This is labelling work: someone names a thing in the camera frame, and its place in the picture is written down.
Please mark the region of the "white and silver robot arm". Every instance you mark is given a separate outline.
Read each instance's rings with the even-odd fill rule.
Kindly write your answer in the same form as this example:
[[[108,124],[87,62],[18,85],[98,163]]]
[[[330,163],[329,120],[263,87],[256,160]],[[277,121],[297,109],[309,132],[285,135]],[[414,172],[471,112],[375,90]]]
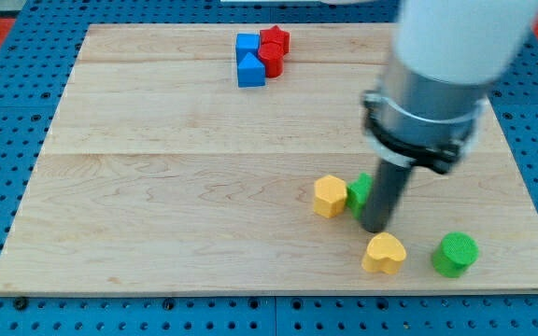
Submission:
[[[377,156],[449,172],[473,149],[486,94],[537,16],[538,0],[403,1],[386,70],[364,94]]]

